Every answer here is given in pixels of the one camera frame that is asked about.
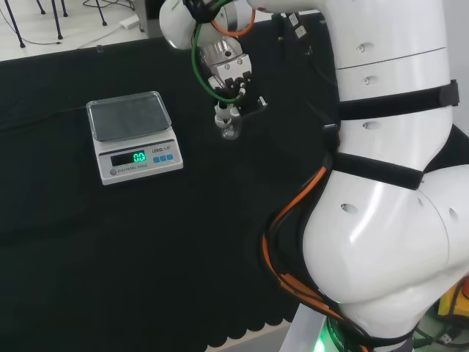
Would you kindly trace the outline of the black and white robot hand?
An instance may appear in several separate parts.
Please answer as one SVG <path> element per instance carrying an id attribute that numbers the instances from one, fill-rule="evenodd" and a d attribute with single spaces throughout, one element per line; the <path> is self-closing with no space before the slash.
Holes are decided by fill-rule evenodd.
<path id="1" fill-rule="evenodd" d="M 254 80 L 249 55 L 233 56 L 229 61 L 211 65 L 210 70 L 209 87 L 226 100 L 215 105 L 215 124 L 225 136 L 234 138 L 243 118 L 264 110 L 267 101 Z"/>

